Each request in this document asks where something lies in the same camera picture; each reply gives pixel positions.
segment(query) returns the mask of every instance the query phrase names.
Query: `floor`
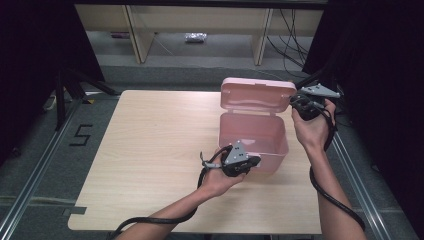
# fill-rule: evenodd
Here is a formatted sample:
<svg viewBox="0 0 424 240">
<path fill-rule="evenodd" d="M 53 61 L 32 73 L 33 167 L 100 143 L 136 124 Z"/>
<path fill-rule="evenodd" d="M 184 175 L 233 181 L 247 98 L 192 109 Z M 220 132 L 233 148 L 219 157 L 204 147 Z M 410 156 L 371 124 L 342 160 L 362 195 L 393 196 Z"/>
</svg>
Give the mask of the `floor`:
<svg viewBox="0 0 424 240">
<path fill-rule="evenodd" d="M 149 51 L 149 56 L 144 64 L 138 64 L 135 60 L 133 48 L 129 39 L 115 39 L 107 32 L 87 32 L 96 53 L 99 64 L 104 71 L 106 81 L 112 80 L 111 85 L 123 89 L 134 87 L 138 83 L 134 81 L 129 72 L 144 70 L 157 76 L 158 69 L 163 68 L 188 68 L 192 71 L 202 70 L 197 79 L 191 79 L 193 84 L 207 78 L 210 71 L 232 71 L 234 69 L 243 71 L 245 74 L 271 78 L 271 79 L 301 79 L 306 74 L 301 73 L 301 67 L 277 53 L 270 42 L 267 42 L 264 59 L 260 66 L 253 63 L 250 48 L 250 37 L 242 35 L 207 35 L 204 43 L 189 44 L 185 42 L 185 34 L 159 33 Z M 288 41 L 287 37 L 271 36 L 270 40 L 281 51 L 302 63 L 301 54 L 295 45 L 293 49 L 287 48 L 283 43 Z M 298 38 L 299 44 L 309 49 L 312 38 Z M 160 79 L 156 86 L 160 88 Z M 46 103 L 46 109 L 53 103 L 53 98 Z M 55 125 L 55 112 L 46 111 L 34 124 L 33 130 L 22 143 L 27 146 L 21 156 L 11 159 L 0 169 L 0 216 L 10 213 L 9 209 L 14 203 L 21 190 L 27 185 L 32 177 L 33 169 L 37 168 L 42 159 L 51 157 L 46 161 L 44 172 L 36 182 L 33 197 L 28 207 L 19 216 L 20 222 L 13 226 L 14 233 L 10 239 L 105 239 L 105 233 L 97 232 L 75 232 L 67 228 L 69 211 L 75 204 L 79 189 L 84 183 L 91 162 L 84 161 L 86 158 L 94 158 L 96 146 L 101 142 L 117 99 L 106 99 L 97 101 L 96 109 L 90 104 L 67 103 L 68 111 L 72 112 L 74 106 L 74 122 L 70 123 L 68 130 L 63 136 L 58 136 L 52 131 Z M 82 123 L 93 123 L 94 127 L 87 128 L 90 134 L 88 147 L 80 149 L 70 148 L 75 143 L 74 133 Z M 367 224 L 367 237 L 369 239 L 418 239 L 405 218 L 396 200 L 391 195 L 384 179 L 373 170 L 370 165 L 372 159 L 367 155 L 366 149 L 356 135 L 354 126 L 351 126 L 346 116 L 338 119 L 339 133 L 329 149 L 329 156 L 334 166 L 336 175 L 345 188 L 352 201 L 354 210 L 365 220 Z M 51 139 L 60 139 L 59 146 L 51 146 Z M 46 156 L 46 149 L 51 148 L 52 156 Z M 354 169 L 349 174 L 347 169 Z M 187 236 L 173 236 L 172 239 L 188 239 Z M 255 236 L 220 236 L 220 239 L 253 239 Z M 273 236 L 273 239 L 322 239 L 315 235 L 281 235 Z"/>
</svg>

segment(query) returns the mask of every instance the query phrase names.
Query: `person's left hand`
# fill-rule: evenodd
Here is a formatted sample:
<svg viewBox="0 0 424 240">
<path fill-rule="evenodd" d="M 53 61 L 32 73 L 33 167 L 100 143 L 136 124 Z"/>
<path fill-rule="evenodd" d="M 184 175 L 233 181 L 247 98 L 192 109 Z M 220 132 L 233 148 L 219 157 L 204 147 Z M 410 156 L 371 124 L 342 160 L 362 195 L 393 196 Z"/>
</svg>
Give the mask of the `person's left hand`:
<svg viewBox="0 0 424 240">
<path fill-rule="evenodd" d="M 219 154 L 213 162 L 221 164 L 221 156 L 222 154 Z M 203 179 L 203 184 L 200 188 L 211 194 L 211 197 L 218 197 L 224 194 L 232 186 L 242 182 L 245 176 L 246 174 L 242 173 L 237 177 L 228 177 L 222 169 L 210 169 L 206 173 L 205 178 Z"/>
</svg>

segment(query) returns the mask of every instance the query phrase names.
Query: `black tape marking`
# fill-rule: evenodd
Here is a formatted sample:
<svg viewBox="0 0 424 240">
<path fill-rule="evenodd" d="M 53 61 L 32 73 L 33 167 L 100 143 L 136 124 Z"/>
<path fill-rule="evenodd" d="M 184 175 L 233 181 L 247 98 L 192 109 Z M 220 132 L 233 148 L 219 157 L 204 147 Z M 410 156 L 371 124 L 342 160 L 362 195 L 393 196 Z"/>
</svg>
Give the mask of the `black tape marking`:
<svg viewBox="0 0 424 240">
<path fill-rule="evenodd" d="M 78 127 L 77 132 L 74 135 L 74 137 L 85 138 L 84 143 L 71 143 L 71 144 L 69 144 L 69 146 L 72 146 L 72 147 L 84 147 L 85 145 L 87 145 L 88 139 L 90 139 L 91 135 L 88 135 L 88 134 L 79 134 L 79 132 L 81 131 L 81 128 L 83 128 L 83 127 L 93 127 L 93 124 L 80 124 L 79 127 Z"/>
</svg>

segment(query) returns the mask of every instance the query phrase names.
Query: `human hand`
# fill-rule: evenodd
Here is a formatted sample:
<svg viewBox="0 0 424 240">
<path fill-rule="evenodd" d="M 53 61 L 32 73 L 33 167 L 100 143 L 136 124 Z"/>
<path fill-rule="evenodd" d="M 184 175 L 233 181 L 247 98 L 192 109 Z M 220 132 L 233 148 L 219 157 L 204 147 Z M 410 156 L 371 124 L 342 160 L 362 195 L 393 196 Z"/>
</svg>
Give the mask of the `human hand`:
<svg viewBox="0 0 424 240">
<path fill-rule="evenodd" d="M 324 105 L 325 109 L 327 109 L 331 115 L 333 124 L 335 124 L 334 111 L 336 106 L 328 99 L 325 99 Z M 329 129 L 324 116 L 319 115 L 312 120 L 304 121 L 297 110 L 293 108 L 292 118 L 297 139 L 306 151 L 311 149 L 324 149 L 324 145 L 329 134 Z"/>
<path fill-rule="evenodd" d="M 222 154 L 219 154 L 213 162 L 221 164 L 221 157 Z M 224 194 L 232 186 L 242 182 L 245 176 L 246 174 L 242 173 L 237 177 L 228 177 L 225 175 L 222 169 L 210 169 L 206 173 L 203 179 L 203 184 L 199 189 L 207 192 L 208 195 L 210 195 L 210 198 L 218 197 Z"/>
</svg>

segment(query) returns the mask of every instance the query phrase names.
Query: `gray carpet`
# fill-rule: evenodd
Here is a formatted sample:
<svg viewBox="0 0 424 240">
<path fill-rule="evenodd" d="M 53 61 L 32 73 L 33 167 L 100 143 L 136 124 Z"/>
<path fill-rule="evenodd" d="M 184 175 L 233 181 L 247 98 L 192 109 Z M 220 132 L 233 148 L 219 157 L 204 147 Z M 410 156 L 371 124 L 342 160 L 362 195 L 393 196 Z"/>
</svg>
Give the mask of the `gray carpet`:
<svg viewBox="0 0 424 240">
<path fill-rule="evenodd" d="M 102 67 L 106 84 L 115 90 L 151 89 L 151 90 L 193 90 L 219 91 L 222 80 L 226 77 L 245 77 L 272 79 L 277 78 L 252 70 L 203 69 L 203 68 L 141 68 L 141 67 Z M 283 71 L 266 71 L 281 79 L 299 81 Z M 86 91 L 98 91 L 90 85 L 83 84 Z M 95 100 L 93 104 L 79 106 L 68 130 L 60 143 L 58 151 L 38 186 L 34 199 L 26 209 L 12 239 L 105 239 L 105 232 L 72 231 L 67 227 L 68 216 L 64 214 L 73 206 L 83 186 L 91 163 L 100 145 L 109 120 L 113 114 L 117 100 Z M 11 202 L 7 197 L 16 196 L 28 179 L 31 170 L 41 157 L 55 127 L 55 112 L 41 114 L 22 143 L 22 155 L 10 158 L 0 169 L 0 214 L 7 212 Z M 389 231 L 394 239 L 418 239 L 411 229 L 403 212 L 380 174 L 370 168 L 372 160 L 357 136 L 354 126 L 349 125 L 346 116 L 338 117 L 339 133 L 347 146 L 349 154 L 360 169 L 362 180 L 366 183 L 372 199 L 381 210 Z M 85 146 L 82 138 L 74 135 L 81 124 L 80 134 L 90 135 Z M 345 189 L 349 199 L 367 224 L 366 234 L 375 239 L 368 221 L 362 213 L 340 160 L 332 147 L 328 151 L 334 171 Z M 254 236 L 220 236 L 222 239 L 250 239 Z M 311 239 L 310 236 L 286 235 L 274 236 L 275 239 Z M 172 239 L 188 239 L 185 235 L 172 235 Z"/>
</svg>

